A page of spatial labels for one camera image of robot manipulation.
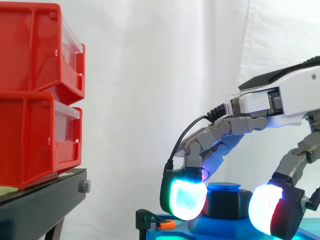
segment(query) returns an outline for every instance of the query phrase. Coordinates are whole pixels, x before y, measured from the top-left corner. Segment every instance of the blue tray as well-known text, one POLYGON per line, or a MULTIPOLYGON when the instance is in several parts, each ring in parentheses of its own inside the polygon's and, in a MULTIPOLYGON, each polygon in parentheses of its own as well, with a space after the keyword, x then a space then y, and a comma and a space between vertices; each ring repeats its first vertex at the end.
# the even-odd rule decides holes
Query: blue tray
MULTIPOLYGON (((183 221, 172 215, 158 215, 175 220, 175 229, 158 230, 155 224, 146 232, 146 240, 276 240, 256 230, 249 218, 241 220, 213 219, 204 215, 190 221, 183 221)), ((320 240, 320 219, 303 219, 294 240, 320 240)))

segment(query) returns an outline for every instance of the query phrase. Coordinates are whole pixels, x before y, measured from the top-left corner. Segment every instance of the metal bolt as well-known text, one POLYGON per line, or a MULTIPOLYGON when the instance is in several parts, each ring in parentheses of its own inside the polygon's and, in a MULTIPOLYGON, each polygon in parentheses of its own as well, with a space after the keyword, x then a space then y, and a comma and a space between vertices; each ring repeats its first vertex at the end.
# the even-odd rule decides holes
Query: metal bolt
POLYGON ((90 192, 90 189, 91 189, 91 181, 86 179, 81 183, 79 191, 83 194, 87 194, 90 192))

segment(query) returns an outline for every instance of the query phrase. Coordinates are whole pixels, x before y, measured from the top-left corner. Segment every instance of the white backdrop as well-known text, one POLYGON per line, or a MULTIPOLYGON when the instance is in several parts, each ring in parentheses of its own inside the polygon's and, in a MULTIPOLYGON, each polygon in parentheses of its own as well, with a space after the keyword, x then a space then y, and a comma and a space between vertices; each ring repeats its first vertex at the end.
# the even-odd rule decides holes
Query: white backdrop
MULTIPOLYGON (((316 0, 56 2, 86 45, 86 98, 76 105, 92 182, 62 240, 138 239, 135 211, 162 212, 163 167, 183 129, 240 83, 320 54, 316 0)), ((247 135, 210 181, 253 191, 308 133, 304 122, 247 135)), ((312 193, 319 171, 307 166, 298 187, 312 193)))

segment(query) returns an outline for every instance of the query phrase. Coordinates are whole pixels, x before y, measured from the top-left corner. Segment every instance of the black cable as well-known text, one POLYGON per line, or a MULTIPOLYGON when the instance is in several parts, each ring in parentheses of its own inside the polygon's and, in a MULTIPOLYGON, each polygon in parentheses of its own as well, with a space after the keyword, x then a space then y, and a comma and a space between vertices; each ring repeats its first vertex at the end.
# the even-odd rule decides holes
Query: black cable
POLYGON ((219 118, 223 117, 224 115, 226 115, 226 108, 224 104, 221 104, 217 107, 215 107, 214 109, 212 109, 210 112, 207 113, 207 115, 203 115, 198 117, 196 120, 194 120, 184 131, 183 133, 180 135, 180 137, 178 138, 178 140, 176 141, 176 144, 174 145, 174 148, 171 152, 171 155, 169 157, 169 159, 167 160, 165 166, 164 166, 164 171, 163 174, 167 171, 167 170, 172 170, 174 169, 174 156, 177 152, 177 149, 182 141, 182 139, 185 137, 185 135, 187 134, 187 132, 199 121, 201 121, 202 119, 207 119, 208 121, 210 121, 212 124, 218 120, 219 118))

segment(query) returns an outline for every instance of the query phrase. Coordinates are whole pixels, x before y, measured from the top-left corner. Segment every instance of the red storage bin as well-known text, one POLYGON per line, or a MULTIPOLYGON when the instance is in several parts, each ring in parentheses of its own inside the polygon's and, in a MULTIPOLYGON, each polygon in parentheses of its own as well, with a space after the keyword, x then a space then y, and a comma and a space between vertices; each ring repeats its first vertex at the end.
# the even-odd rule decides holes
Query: red storage bin
POLYGON ((0 92, 0 186, 25 189, 81 164, 82 110, 49 92, 0 92))
POLYGON ((0 2, 0 91, 51 92, 66 105, 85 97, 85 46, 54 3, 0 2))

